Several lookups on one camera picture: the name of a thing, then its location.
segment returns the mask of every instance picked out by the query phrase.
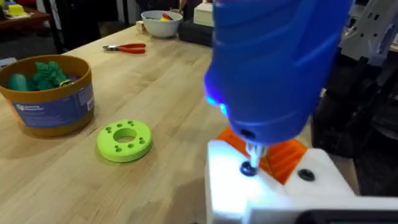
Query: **screw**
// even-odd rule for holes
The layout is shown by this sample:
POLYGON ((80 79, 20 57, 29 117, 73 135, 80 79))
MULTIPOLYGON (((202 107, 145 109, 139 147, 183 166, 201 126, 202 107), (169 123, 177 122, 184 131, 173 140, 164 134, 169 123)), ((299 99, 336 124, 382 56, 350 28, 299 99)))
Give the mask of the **screw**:
POLYGON ((309 169, 300 169, 298 171, 298 176, 306 181, 312 182, 315 180, 315 175, 309 169))

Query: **black screw hole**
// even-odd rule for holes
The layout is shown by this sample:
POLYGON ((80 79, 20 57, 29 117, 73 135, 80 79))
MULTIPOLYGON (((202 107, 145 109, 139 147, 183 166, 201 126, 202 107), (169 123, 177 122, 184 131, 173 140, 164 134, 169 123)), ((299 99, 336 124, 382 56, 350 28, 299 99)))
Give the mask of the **black screw hole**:
POLYGON ((240 168, 240 171, 243 175, 252 177, 257 174, 257 169, 250 166, 250 162, 243 162, 240 168))
POLYGON ((298 176, 306 181, 312 182, 315 180, 315 175, 309 169, 300 169, 298 171, 298 176))
POLYGON ((248 131, 246 129, 242 129, 241 130, 241 135, 243 135, 245 138, 248 138, 248 139, 255 139, 256 138, 256 135, 253 132, 248 131))

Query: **red object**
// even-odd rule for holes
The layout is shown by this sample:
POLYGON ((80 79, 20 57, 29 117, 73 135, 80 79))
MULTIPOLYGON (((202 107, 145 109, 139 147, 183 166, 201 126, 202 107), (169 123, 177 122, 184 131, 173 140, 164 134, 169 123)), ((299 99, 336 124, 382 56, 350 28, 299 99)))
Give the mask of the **red object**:
POLYGON ((145 44, 125 44, 125 45, 107 45, 104 46, 104 50, 108 51, 121 51, 132 54, 143 54, 145 53, 145 44))
POLYGON ((162 16, 163 16, 163 18, 166 18, 166 19, 168 19, 168 20, 170 20, 170 21, 173 21, 173 18, 171 18, 171 17, 170 17, 169 15, 167 15, 166 13, 163 13, 162 16))
POLYGON ((118 47, 119 51, 133 53, 133 54, 143 54, 145 53, 145 44, 126 44, 120 45, 118 47))
MULTIPOLYGON (((233 133, 230 127, 224 129, 217 139, 224 140, 241 154, 249 157, 245 149, 246 143, 233 133)), ((285 184, 306 151, 307 147, 295 139, 269 146, 267 157, 260 159, 259 167, 279 183, 285 184)))

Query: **red pliers handle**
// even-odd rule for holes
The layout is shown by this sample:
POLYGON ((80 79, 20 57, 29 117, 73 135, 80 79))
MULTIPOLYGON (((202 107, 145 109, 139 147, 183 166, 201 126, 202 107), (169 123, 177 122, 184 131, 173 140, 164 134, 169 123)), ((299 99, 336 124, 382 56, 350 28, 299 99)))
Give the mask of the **red pliers handle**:
POLYGON ((103 47, 107 51, 121 51, 132 54, 143 54, 145 53, 145 44, 125 44, 125 45, 106 45, 103 47))

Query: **label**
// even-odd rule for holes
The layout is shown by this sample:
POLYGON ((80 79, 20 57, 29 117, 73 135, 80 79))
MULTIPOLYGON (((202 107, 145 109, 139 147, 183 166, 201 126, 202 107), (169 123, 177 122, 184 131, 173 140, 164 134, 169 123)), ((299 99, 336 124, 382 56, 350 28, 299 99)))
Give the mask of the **label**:
POLYGON ((94 107, 92 85, 78 92, 45 103, 17 103, 13 107, 27 127, 54 128, 68 125, 79 120, 94 107))

